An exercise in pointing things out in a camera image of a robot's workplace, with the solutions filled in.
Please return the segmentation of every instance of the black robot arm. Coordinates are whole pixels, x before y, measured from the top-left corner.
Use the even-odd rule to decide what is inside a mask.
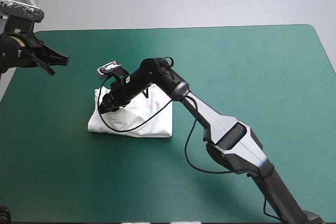
[[[40,67],[49,75],[50,66],[66,66],[69,57],[48,47],[34,35],[34,24],[40,23],[44,12],[35,6],[13,0],[0,0],[0,11],[6,24],[0,34],[0,75],[13,67]]]
[[[221,115],[194,95],[189,84],[171,69],[165,58],[141,62],[128,74],[117,61],[98,69],[99,75],[114,76],[110,93],[103,97],[100,113],[126,106],[136,95],[155,83],[173,101],[180,101],[204,128],[206,149],[212,159],[237,174],[247,172],[283,223],[321,224],[316,214],[303,211],[276,172],[252,129],[233,116]]]

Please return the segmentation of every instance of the green tabletop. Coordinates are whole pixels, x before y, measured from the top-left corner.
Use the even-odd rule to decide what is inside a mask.
[[[193,118],[173,104],[171,138],[87,131],[96,69],[130,72],[171,56],[191,90],[249,124],[303,209],[336,221],[336,78],[309,25],[42,31],[70,56],[47,76],[17,69],[0,103],[0,204],[14,221],[272,222],[245,175],[203,174],[184,144]],[[222,170],[198,125],[190,159]]]

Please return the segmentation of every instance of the wire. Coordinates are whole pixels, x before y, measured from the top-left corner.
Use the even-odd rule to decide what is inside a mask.
[[[263,212],[264,212],[264,215],[266,215],[266,216],[268,216],[268,217],[271,217],[271,218],[274,218],[274,219],[277,219],[277,220],[283,222],[283,220],[280,219],[279,217],[276,217],[276,216],[274,216],[274,215],[270,215],[270,214],[266,213],[266,203],[267,203],[267,199],[266,199],[266,196],[265,196],[265,199],[264,199],[264,206],[263,206]]]
[[[134,128],[131,128],[129,130],[123,130],[123,131],[120,131],[120,130],[117,130],[117,129],[114,129],[112,128],[111,126],[109,126],[107,124],[107,122],[104,120],[102,114],[100,113],[98,107],[99,107],[99,101],[100,101],[100,96],[101,96],[101,89],[102,87],[104,86],[105,82],[110,79],[112,76],[107,76],[105,78],[105,80],[103,81],[103,83],[101,84],[100,86],[100,89],[99,89],[99,95],[98,95],[98,101],[97,101],[97,110],[98,110],[98,114],[101,118],[101,120],[103,121],[103,123],[106,125],[106,127],[108,127],[109,129],[113,130],[113,131],[116,131],[116,132],[129,132],[129,131],[133,131],[141,126],[143,126],[145,123],[147,123],[148,121],[150,121],[151,119],[153,119],[157,114],[159,114],[162,110],[164,110],[164,108],[166,108],[173,100],[170,100],[165,106],[163,106],[161,109],[159,109],[155,114],[153,114],[150,118],[148,118],[146,121],[142,122],[141,124],[139,124],[138,126],[134,127]]]

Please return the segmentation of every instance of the white cloth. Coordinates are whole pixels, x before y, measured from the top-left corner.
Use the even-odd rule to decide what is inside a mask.
[[[149,120],[143,126],[137,128],[136,130],[129,132],[116,132],[109,129],[102,122],[97,110],[99,89],[96,89],[94,92],[95,111],[93,112],[93,115],[88,123],[89,131],[100,133],[113,133],[133,137],[172,136],[172,102],[158,115],[156,115],[154,118]],[[102,87],[99,103],[101,103],[103,96],[108,92],[110,92],[109,89]],[[170,98],[155,84],[151,85],[148,88],[148,94],[148,98],[146,98],[143,94],[139,94],[135,98],[133,98],[132,101],[125,108],[120,108],[115,112],[108,112],[103,114],[102,116],[104,120],[109,126],[114,129],[128,130],[146,121],[153,114],[155,114],[155,112],[157,112],[170,101]]]

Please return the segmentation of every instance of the gray floor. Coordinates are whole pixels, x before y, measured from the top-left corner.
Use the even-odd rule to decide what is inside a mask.
[[[336,0],[35,0],[38,30],[312,25],[336,69]],[[6,82],[0,83],[0,98]]]

